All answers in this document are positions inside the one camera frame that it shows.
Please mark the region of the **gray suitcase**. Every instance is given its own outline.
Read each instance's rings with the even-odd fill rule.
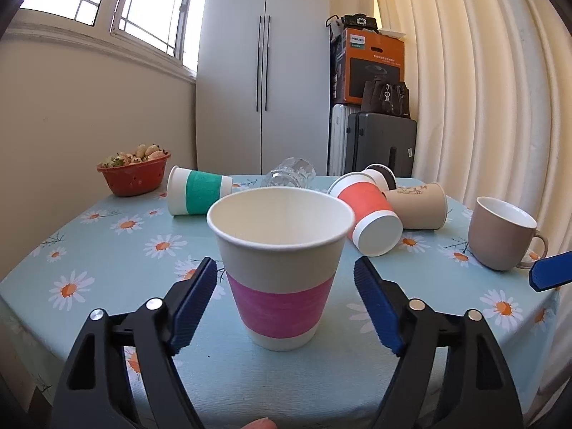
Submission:
[[[417,122],[378,113],[348,117],[344,172],[361,171],[370,164],[389,167],[396,177],[411,177]]]

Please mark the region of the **blue gripper pad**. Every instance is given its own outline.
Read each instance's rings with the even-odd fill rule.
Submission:
[[[357,291],[370,315],[380,342],[399,356],[405,348],[405,343],[399,334],[399,316],[382,288],[382,283],[394,284],[394,282],[381,279],[371,262],[364,258],[357,260],[354,265]],[[397,284],[395,286],[406,299],[399,286]]]
[[[572,252],[544,258],[534,263],[528,273],[530,286],[537,292],[559,287],[572,281]]]
[[[202,314],[207,308],[211,295],[216,287],[217,265],[209,260],[202,269],[197,269],[196,280],[181,300],[177,310],[173,312],[172,335],[169,346],[174,354],[178,354],[181,348],[189,345],[197,330]]]

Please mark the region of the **pink band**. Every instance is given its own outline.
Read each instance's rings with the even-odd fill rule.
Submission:
[[[250,289],[228,275],[232,296],[245,325],[273,339],[297,337],[320,320],[334,277],[294,294],[267,294]]]

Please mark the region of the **red plastic basket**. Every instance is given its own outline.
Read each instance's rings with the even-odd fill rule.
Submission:
[[[104,175],[114,195],[134,197],[151,192],[161,185],[165,175],[165,165],[170,157],[171,153],[167,153],[164,157],[128,166],[97,166],[97,171]]]

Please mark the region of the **cardboard box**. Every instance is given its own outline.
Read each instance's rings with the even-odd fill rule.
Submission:
[[[345,29],[335,44],[334,103],[361,104],[366,80],[403,81],[405,44],[371,31]]]

